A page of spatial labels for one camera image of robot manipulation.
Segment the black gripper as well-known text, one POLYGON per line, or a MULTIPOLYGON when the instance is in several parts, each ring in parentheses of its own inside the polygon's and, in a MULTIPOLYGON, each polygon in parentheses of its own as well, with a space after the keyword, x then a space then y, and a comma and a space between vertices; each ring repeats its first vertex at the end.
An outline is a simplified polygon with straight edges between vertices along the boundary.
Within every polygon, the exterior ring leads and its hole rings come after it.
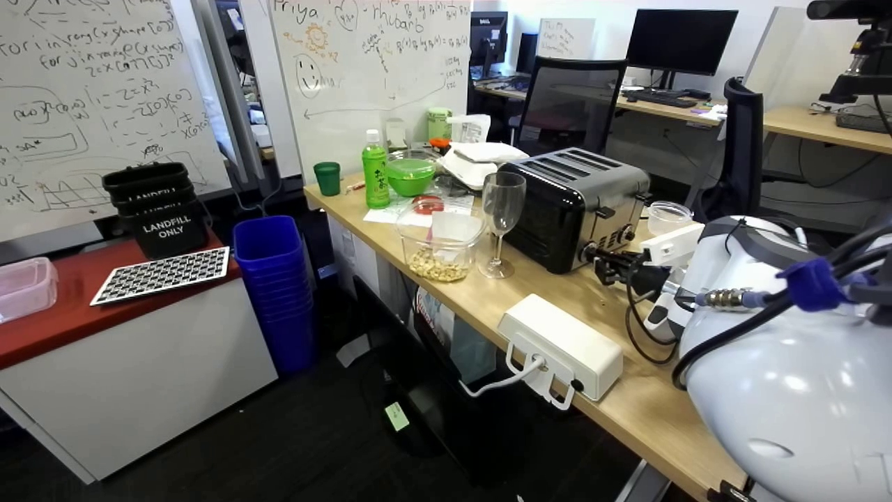
POLYGON ((588 249, 585 256, 593 264, 593 274, 602 284, 627 284, 642 294, 643 306, 643 330, 652 341, 675 341, 670 312, 675 310, 675 294, 687 277, 687 269, 692 263, 694 245, 702 235, 699 223, 687 223, 678 230, 670 230, 664 235, 652 235, 642 242, 643 252, 643 269, 613 269, 607 263, 620 264, 635 264, 642 263, 642 253, 635 252, 604 252, 604 249, 588 249))

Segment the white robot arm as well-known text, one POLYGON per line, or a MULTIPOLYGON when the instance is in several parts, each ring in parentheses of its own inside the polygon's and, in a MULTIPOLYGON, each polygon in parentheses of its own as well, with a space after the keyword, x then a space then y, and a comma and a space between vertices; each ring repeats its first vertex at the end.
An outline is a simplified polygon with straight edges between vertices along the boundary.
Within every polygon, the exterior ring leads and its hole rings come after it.
POLYGON ((692 230, 671 281, 671 384, 783 502, 892 502, 890 230, 819 252, 724 216, 692 230))

